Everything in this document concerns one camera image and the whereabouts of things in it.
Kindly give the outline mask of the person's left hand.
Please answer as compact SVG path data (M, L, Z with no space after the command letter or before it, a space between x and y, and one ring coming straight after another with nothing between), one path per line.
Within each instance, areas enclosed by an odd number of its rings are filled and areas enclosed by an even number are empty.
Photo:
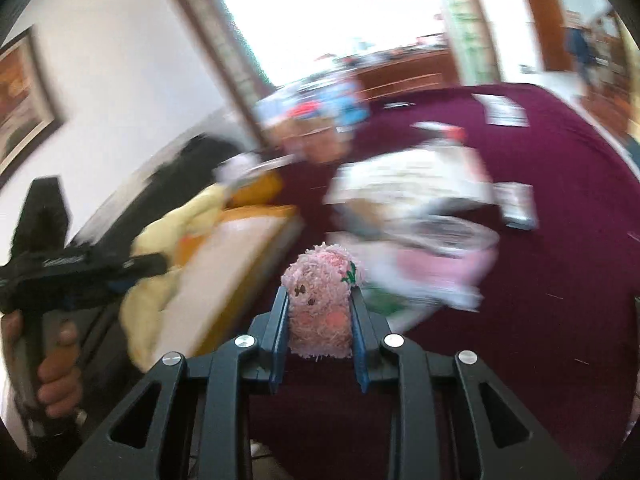
M6 371L12 386L16 385L14 347L22 334L21 311L2 316L2 351ZM65 321L58 330L58 340L37 368L40 387L37 400L50 419L70 417L82 398L78 333L72 321Z

